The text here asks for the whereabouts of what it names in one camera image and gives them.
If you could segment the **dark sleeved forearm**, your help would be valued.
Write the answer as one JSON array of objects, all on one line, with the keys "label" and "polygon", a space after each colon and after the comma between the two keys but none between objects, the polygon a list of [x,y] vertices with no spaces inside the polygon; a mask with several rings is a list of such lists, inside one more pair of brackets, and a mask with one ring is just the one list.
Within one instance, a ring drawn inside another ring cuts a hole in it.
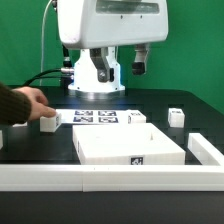
[{"label": "dark sleeved forearm", "polygon": [[31,113],[31,102],[26,95],[0,83],[0,124],[25,123]]}]

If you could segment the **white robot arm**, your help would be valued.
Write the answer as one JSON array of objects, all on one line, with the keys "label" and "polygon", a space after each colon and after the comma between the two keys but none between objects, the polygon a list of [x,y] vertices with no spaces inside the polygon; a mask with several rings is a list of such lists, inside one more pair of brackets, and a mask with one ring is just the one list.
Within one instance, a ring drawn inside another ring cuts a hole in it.
[{"label": "white robot arm", "polygon": [[143,75],[152,42],[168,35],[166,0],[57,0],[59,37],[80,57],[72,68],[72,95],[106,99],[125,92],[116,48],[132,45],[132,72]]}]

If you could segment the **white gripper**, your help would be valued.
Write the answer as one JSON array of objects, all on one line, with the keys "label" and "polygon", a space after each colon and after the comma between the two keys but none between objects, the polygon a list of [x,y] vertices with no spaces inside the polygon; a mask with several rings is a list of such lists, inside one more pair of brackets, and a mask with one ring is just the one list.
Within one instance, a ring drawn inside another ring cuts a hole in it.
[{"label": "white gripper", "polygon": [[132,73],[143,75],[148,43],[164,41],[168,35],[166,0],[57,0],[57,18],[61,42],[69,49],[91,49],[102,83],[114,81],[108,49],[102,47],[137,44]]}]

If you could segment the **person's hand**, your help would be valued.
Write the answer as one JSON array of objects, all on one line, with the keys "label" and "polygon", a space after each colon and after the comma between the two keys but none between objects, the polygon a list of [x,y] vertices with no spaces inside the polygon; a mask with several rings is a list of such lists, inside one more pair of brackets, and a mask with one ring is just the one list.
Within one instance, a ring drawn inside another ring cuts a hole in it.
[{"label": "person's hand", "polygon": [[36,120],[41,117],[51,118],[56,115],[56,110],[48,106],[48,100],[40,89],[31,87],[16,88],[16,92],[25,95],[31,104],[31,112],[28,120]]}]

